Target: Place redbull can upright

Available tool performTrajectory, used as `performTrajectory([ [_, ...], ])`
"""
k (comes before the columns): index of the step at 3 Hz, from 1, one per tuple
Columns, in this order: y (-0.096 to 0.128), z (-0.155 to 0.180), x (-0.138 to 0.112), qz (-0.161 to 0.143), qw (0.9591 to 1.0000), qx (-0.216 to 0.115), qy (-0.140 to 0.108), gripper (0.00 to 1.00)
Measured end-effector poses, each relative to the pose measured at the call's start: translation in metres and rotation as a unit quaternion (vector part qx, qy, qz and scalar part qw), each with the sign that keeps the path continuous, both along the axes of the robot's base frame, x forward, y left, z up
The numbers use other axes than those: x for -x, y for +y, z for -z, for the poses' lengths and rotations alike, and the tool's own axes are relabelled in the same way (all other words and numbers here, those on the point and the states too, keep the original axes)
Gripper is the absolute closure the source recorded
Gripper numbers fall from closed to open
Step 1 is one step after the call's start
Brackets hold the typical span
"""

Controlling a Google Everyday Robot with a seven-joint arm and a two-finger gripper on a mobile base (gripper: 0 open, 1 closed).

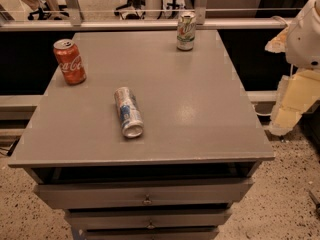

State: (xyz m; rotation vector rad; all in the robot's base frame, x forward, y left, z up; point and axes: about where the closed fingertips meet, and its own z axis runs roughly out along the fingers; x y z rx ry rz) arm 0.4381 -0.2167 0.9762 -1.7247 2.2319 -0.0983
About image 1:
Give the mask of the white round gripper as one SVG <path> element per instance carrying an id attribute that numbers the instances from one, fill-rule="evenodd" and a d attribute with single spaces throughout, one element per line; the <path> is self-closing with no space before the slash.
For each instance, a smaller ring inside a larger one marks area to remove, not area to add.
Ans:
<path id="1" fill-rule="evenodd" d="M 276 136 L 292 131 L 302 115 L 320 99 L 320 0 L 309 0 L 265 50 L 286 51 L 286 60 L 299 69 L 279 82 L 269 131 Z"/>

